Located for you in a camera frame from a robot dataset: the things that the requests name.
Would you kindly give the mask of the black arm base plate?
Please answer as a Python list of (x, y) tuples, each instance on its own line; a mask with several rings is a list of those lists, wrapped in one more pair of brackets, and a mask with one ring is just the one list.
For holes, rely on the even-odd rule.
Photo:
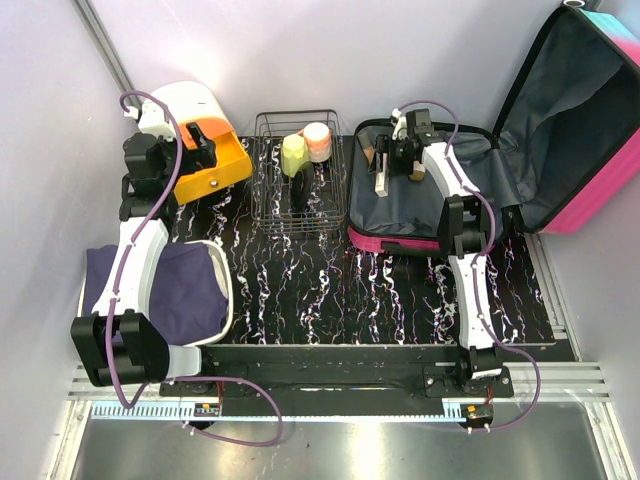
[(214, 345), (203, 349), (204, 376), (240, 377), (276, 393), (381, 388), (418, 397), (511, 398), (508, 369), (476, 383), (462, 380), (451, 345)]

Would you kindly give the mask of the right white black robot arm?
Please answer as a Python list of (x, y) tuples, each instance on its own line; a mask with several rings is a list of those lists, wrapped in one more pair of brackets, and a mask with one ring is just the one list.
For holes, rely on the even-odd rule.
[(486, 256), (495, 239), (493, 209), (457, 160), (455, 136), (437, 133), (428, 108), (396, 108), (391, 122), (392, 135), (376, 140), (381, 156), (376, 174), (382, 181), (420, 171), (430, 175), (442, 195), (437, 239), (453, 271), (460, 319), (454, 384), (466, 396), (490, 394), (503, 370), (486, 279)]

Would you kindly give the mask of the pink teal cartoon suitcase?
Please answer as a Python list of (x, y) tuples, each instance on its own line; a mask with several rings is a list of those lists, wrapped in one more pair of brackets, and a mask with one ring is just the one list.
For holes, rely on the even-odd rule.
[[(347, 232), (366, 252), (446, 256), (444, 203), (429, 174), (389, 176), (374, 191), (360, 140), (391, 136), (390, 116), (362, 122), (351, 153)], [(571, 233), (639, 169), (639, 41), (615, 16), (564, 4), (535, 38), (491, 130), (432, 122), (491, 205), (495, 239)]]

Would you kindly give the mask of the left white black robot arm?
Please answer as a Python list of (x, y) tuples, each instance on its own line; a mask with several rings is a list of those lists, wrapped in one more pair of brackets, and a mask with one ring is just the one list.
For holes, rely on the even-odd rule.
[(180, 378), (196, 396), (215, 386), (216, 372), (202, 351), (168, 342), (151, 321), (153, 283), (177, 208), (173, 188), (186, 146), (181, 137), (136, 133), (123, 144), (119, 243), (98, 297), (71, 325), (72, 341), (96, 387), (159, 383)]

